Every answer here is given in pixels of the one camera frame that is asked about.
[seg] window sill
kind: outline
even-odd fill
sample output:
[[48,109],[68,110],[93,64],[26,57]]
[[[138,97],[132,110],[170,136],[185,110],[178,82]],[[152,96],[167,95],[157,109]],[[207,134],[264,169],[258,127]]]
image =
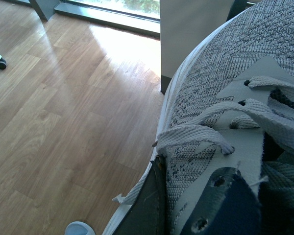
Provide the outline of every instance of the window sill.
[[54,10],[62,15],[77,17],[98,24],[104,24],[160,38],[160,22],[104,11],[101,9],[72,5],[64,2],[59,3]]
[[29,0],[6,0],[6,1],[9,1],[11,3],[17,3],[17,4],[25,5],[25,6],[31,6]]

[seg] glass pane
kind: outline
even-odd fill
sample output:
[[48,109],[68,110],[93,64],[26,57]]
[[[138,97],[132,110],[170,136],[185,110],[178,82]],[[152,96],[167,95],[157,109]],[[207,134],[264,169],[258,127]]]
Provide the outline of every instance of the glass pane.
[[159,0],[71,0],[152,18],[160,18]]

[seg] white wall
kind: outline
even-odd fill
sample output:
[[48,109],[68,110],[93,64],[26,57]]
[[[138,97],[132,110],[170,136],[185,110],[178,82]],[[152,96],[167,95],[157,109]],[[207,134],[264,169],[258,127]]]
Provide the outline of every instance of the white wall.
[[226,21],[233,0],[160,0],[161,75],[172,78],[186,56]]

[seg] black wheel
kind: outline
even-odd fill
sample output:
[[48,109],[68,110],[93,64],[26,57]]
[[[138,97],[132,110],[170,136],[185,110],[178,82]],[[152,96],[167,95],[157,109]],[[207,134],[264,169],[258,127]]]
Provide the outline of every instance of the black wheel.
[[6,61],[1,58],[0,59],[0,70],[4,70],[6,68]]

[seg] wooden floor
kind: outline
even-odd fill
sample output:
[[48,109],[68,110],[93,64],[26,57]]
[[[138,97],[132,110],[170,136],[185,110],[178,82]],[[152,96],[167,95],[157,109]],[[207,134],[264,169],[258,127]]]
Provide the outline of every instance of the wooden floor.
[[151,157],[160,42],[0,0],[0,54],[0,234],[101,234]]

